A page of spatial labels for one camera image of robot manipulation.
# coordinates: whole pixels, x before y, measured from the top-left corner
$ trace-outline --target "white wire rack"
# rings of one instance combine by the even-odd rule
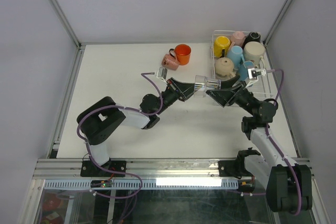
[[[211,41],[211,60],[212,60],[212,75],[214,79],[222,79],[225,80],[223,78],[218,78],[216,76],[216,72],[215,72],[215,62],[218,59],[215,55],[214,55],[214,42],[215,39],[218,36],[226,36],[228,38],[230,38],[230,36],[234,33],[235,31],[228,31],[228,30],[216,30],[212,33],[212,41]],[[244,31],[243,32],[245,34],[245,36],[247,36],[250,32],[249,31]],[[267,98],[273,98],[275,95],[271,92],[271,87],[269,85],[269,79],[268,76],[263,76],[263,77],[259,77],[259,81],[254,83],[252,87],[249,87],[248,90],[250,92],[252,92],[254,94],[254,96],[256,98],[260,98],[260,99],[267,99]]]

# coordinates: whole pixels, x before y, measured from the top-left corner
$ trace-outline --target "white wall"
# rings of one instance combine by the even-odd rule
[[[209,41],[270,29],[285,0],[58,0],[81,42]]]
[[[75,47],[48,0],[0,0],[0,219],[17,223]]]
[[[295,0],[269,53],[285,71],[282,98],[295,140],[309,157],[336,222],[336,0]]]

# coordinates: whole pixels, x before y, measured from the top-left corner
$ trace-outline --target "mug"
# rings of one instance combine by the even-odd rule
[[[216,60],[215,62],[215,73],[219,79],[222,79],[225,77],[229,77],[229,78],[234,77],[235,73],[233,72],[233,69],[234,69],[234,64],[227,57],[220,58]]]
[[[227,53],[226,57],[233,62],[236,69],[239,68],[241,62],[245,61],[243,49],[240,46],[233,46]]]
[[[245,41],[245,34],[242,31],[235,31],[230,37],[231,45],[242,46]]]
[[[179,67],[180,63],[176,58],[174,49],[170,49],[169,54],[163,57],[161,65],[172,70],[176,70]]]
[[[214,55],[219,58],[222,56],[222,51],[225,49],[225,52],[228,52],[231,41],[228,37],[219,36],[215,39],[214,42]]]
[[[246,37],[246,39],[245,39],[245,41],[243,43],[242,48],[244,49],[245,46],[246,46],[246,44],[249,43],[249,42],[251,42],[251,41],[261,42],[261,36],[260,36],[260,34],[259,33],[254,33],[254,32],[249,33],[249,35],[247,35],[247,37]]]
[[[175,47],[174,50],[177,60],[180,62],[180,65],[187,65],[190,60],[191,48],[186,44],[179,44]]]
[[[240,75],[240,78],[238,81],[245,81],[248,77],[247,68],[254,67],[254,64],[252,61],[244,61],[243,64],[240,65],[238,68],[237,73]]]
[[[264,61],[264,54],[265,54],[265,47],[263,44],[259,42],[249,42],[246,44],[244,48],[244,57],[245,60],[252,61],[254,63],[254,66],[258,66],[260,64],[260,61],[262,61],[264,67],[265,67],[265,61]]]

